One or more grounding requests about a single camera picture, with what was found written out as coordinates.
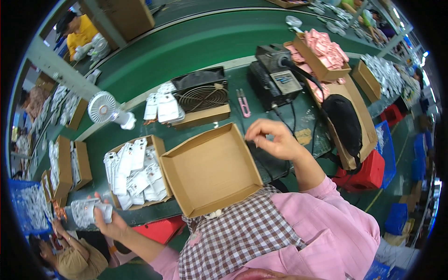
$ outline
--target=pink shirt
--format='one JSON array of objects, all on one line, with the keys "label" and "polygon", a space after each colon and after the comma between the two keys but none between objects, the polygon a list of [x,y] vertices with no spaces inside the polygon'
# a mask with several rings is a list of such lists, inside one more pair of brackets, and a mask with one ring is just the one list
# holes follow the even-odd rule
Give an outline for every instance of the pink shirt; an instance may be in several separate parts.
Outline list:
[{"label": "pink shirt", "polygon": [[[272,202],[308,246],[288,246],[247,262],[222,280],[233,280],[249,268],[264,268],[288,275],[345,280],[345,272],[363,279],[380,243],[374,217],[350,205],[328,177],[308,191],[273,194]],[[166,247],[150,263],[164,280],[179,280],[179,253]]]}]

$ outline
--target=checkered apron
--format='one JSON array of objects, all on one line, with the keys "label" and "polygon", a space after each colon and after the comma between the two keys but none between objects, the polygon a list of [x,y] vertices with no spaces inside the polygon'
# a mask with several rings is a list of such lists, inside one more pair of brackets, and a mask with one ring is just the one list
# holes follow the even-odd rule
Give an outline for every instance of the checkered apron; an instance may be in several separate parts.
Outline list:
[{"label": "checkered apron", "polygon": [[[192,234],[180,253],[180,279],[217,280],[269,252],[290,245],[303,249],[305,242],[272,203],[275,193],[280,191],[267,185],[211,220],[183,216]],[[191,245],[195,233],[200,239]]]}]

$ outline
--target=red stool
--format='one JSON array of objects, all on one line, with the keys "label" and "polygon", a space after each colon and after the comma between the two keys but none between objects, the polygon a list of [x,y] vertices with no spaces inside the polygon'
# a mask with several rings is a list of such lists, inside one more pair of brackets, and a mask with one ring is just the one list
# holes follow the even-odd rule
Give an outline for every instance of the red stool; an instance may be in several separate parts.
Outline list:
[{"label": "red stool", "polygon": [[351,175],[347,174],[346,170],[338,168],[332,180],[349,192],[357,192],[379,189],[383,183],[383,176],[384,159],[377,150],[373,150],[362,163],[358,173]]},{"label": "red stool", "polygon": [[162,244],[167,244],[173,237],[182,233],[185,225],[185,222],[182,221],[182,218],[179,215],[164,220],[147,223],[138,227],[133,227],[132,229],[149,239]]},{"label": "red stool", "polygon": [[380,115],[382,121],[385,120],[388,121],[389,127],[397,124],[405,116],[406,114],[401,113],[395,104],[392,104],[391,106],[387,107],[386,110],[384,110],[384,112],[382,112]]}]

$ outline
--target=cooling fan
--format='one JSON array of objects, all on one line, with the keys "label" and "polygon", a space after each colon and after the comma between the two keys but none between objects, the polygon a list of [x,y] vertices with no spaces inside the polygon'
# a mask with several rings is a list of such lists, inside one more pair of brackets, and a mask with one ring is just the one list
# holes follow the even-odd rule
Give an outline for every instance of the cooling fan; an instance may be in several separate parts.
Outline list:
[{"label": "cooling fan", "polygon": [[173,94],[185,113],[219,107],[228,103],[227,79],[223,67],[199,70],[171,80]]},{"label": "cooling fan", "polygon": [[119,109],[119,103],[107,91],[100,91],[90,99],[87,112],[95,123],[113,121],[118,123],[122,129],[131,130],[135,127],[134,114]]}]

